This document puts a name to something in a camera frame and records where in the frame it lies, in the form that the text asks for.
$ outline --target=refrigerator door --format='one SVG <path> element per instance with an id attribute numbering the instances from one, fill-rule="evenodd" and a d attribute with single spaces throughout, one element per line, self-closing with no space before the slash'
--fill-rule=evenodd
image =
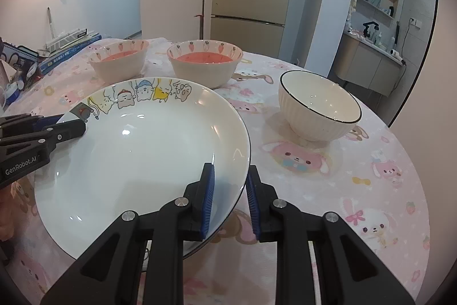
<path id="1" fill-rule="evenodd" d="M 213 0 L 213 15 L 236 16 L 284 25 L 289 0 Z"/>
<path id="2" fill-rule="evenodd" d="M 274 58 L 278 57 L 283 31 L 284 27 L 265 22 L 211 17 L 211 39 Z"/>

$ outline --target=faucet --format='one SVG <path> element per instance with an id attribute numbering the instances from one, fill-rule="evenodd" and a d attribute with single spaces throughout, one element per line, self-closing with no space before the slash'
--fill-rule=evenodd
<path id="1" fill-rule="evenodd" d="M 370 25 L 374 25 L 374 30 L 379 30 L 379 24 L 377 22 L 371 21 L 369 23 L 364 23 L 363 26 L 365 26 L 365 29 L 363 30 L 363 36 L 365 38 L 370 37 L 370 33 L 368 32 Z"/>

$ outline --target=pink bow print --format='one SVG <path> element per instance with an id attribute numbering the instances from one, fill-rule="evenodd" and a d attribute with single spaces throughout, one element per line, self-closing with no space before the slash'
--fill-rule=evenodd
<path id="1" fill-rule="evenodd" d="M 359 220 L 360 221 L 365 221 L 365 218 L 362 217 L 362 215 L 363 215 L 363 211 L 362 210 L 357 211 L 355 214 L 349 215 L 348 217 L 346 217 L 346 221 L 348 223 L 354 223 L 354 226 L 357 226 L 357 224 L 359 223 Z"/>

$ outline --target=white plate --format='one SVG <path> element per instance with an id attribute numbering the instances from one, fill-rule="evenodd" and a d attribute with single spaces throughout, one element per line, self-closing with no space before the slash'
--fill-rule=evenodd
<path id="1" fill-rule="evenodd" d="M 205 162 L 216 178 L 210 237 L 235 207 L 250 164 L 250 141 L 237 111 L 199 84 L 144 78 L 109 86 L 72 112 L 85 134 L 58 144 L 37 171 L 44 226 L 78 258 L 124 211 L 146 214 L 181 197 Z M 76 118 L 66 113 L 59 122 Z M 184 255 L 202 243 L 188 243 Z"/>

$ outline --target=blue book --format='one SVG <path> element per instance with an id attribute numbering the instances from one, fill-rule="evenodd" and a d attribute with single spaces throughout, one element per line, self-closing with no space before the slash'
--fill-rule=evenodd
<path id="1" fill-rule="evenodd" d="M 76 55 L 79 51 L 81 51 L 83 48 L 87 47 L 89 44 L 92 44 L 94 42 L 97 42 L 101 39 L 101 35 L 98 34 L 84 42 L 79 43 L 78 45 L 75 45 L 74 47 L 69 48 L 68 50 L 65 50 L 55 56 L 48 57 L 46 60 L 40 62 L 38 64 L 38 67 L 41 70 L 42 75 L 46 75 L 49 73 L 52 69 L 54 69 L 56 66 L 61 64 L 64 61 L 67 61 L 70 59 L 72 56 Z"/>

